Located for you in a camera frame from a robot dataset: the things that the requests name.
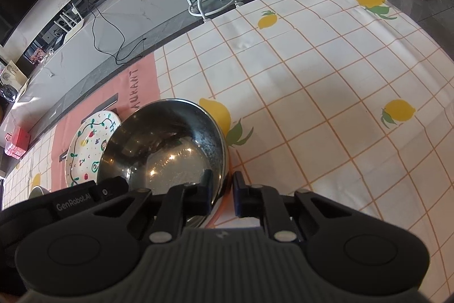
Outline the framed photo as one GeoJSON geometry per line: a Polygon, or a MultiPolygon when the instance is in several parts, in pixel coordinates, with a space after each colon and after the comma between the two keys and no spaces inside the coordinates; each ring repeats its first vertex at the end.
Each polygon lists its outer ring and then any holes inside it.
{"type": "Polygon", "coordinates": [[[9,85],[17,91],[20,91],[28,81],[28,78],[13,61],[10,61],[2,70],[0,79],[3,85],[9,85]]]}

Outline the white wifi router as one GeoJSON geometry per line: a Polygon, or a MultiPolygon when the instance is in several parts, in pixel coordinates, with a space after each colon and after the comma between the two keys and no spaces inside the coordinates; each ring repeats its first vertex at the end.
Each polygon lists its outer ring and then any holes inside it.
{"type": "Polygon", "coordinates": [[[53,22],[63,32],[63,43],[69,41],[83,27],[85,20],[81,16],[79,9],[71,3],[68,11],[62,11],[58,18],[53,22]]]}

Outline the green ceramic bowl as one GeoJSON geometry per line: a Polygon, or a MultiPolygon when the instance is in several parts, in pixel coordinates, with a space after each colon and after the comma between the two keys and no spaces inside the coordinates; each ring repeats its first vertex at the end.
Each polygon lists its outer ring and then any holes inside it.
{"type": "Polygon", "coordinates": [[[46,188],[42,188],[41,186],[37,185],[37,186],[32,188],[28,198],[29,199],[34,199],[34,198],[41,197],[41,196],[47,195],[47,194],[49,194],[49,190],[47,190],[46,188]]]}

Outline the white marble tv console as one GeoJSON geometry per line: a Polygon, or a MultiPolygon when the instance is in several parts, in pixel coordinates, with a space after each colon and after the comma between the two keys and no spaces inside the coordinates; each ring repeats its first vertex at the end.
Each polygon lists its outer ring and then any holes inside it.
{"type": "MultiPolygon", "coordinates": [[[[71,0],[39,0],[7,43],[4,58],[16,62],[39,32],[71,0]]],[[[106,0],[102,14],[89,15],[81,30],[33,73],[26,92],[5,114],[1,130],[31,129],[77,83],[100,66],[120,45],[186,11],[185,0],[106,0]]]]}

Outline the white fruit pattern plate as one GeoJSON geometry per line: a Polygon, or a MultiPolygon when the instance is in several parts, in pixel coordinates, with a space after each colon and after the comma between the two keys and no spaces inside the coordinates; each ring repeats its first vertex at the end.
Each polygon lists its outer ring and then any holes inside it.
{"type": "Polygon", "coordinates": [[[66,157],[65,175],[68,187],[96,181],[102,154],[119,125],[119,116],[108,110],[95,112],[81,123],[66,157]]]}

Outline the lemon pattern tablecloth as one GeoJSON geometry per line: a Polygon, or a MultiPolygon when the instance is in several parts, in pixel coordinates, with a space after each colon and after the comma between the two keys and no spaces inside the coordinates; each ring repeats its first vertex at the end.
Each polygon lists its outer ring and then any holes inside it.
{"type": "Polygon", "coordinates": [[[157,99],[199,103],[231,170],[283,194],[308,188],[417,235],[422,293],[453,293],[453,61],[386,0],[255,0],[120,72],[31,149],[3,203],[66,186],[60,159],[105,101],[121,118],[157,99]]]}

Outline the pink storage case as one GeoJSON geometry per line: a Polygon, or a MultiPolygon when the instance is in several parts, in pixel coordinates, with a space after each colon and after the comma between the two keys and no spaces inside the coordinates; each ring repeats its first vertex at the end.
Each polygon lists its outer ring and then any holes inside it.
{"type": "Polygon", "coordinates": [[[28,151],[30,134],[21,126],[16,126],[12,133],[5,135],[5,149],[7,156],[21,159],[28,151]]]}

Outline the orange steel bowl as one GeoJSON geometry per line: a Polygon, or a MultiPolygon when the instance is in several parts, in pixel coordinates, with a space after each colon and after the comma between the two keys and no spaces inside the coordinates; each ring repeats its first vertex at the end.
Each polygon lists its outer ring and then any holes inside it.
{"type": "Polygon", "coordinates": [[[177,185],[212,183],[215,203],[227,176],[227,144],[214,117],[191,101],[164,99],[138,109],[115,130],[102,154],[97,182],[129,186],[105,216],[119,217],[132,193],[141,189],[151,191],[148,214],[155,216],[164,195],[177,185]]]}

